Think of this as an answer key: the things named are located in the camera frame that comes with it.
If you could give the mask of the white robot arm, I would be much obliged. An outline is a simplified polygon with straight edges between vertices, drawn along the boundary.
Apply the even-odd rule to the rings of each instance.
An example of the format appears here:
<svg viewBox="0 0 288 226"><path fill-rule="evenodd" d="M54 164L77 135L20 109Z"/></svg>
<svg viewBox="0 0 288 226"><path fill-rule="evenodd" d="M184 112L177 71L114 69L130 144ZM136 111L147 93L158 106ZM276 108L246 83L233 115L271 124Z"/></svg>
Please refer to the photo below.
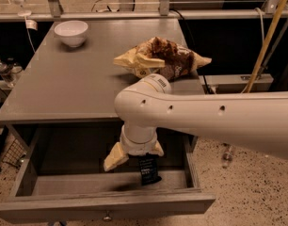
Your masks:
<svg viewBox="0 0 288 226"><path fill-rule="evenodd" d="M158 127L288 160L288 91L176 95L164 76L150 74L123 89L114 107L124 125L104 160L106 171L131 155L162 156Z"/></svg>

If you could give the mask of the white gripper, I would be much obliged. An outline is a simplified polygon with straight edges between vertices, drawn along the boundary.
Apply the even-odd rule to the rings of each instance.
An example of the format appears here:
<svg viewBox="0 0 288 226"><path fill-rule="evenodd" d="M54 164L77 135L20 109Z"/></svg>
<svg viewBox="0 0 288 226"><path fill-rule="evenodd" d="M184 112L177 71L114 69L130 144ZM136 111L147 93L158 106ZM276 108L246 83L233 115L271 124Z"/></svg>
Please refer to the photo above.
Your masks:
<svg viewBox="0 0 288 226"><path fill-rule="evenodd" d="M121 128L120 142L117 142L104 160L104 170L110 171L125 163L129 155L154 154L163 156L162 146L157 141L155 127L141 127L124 124Z"/></svg>

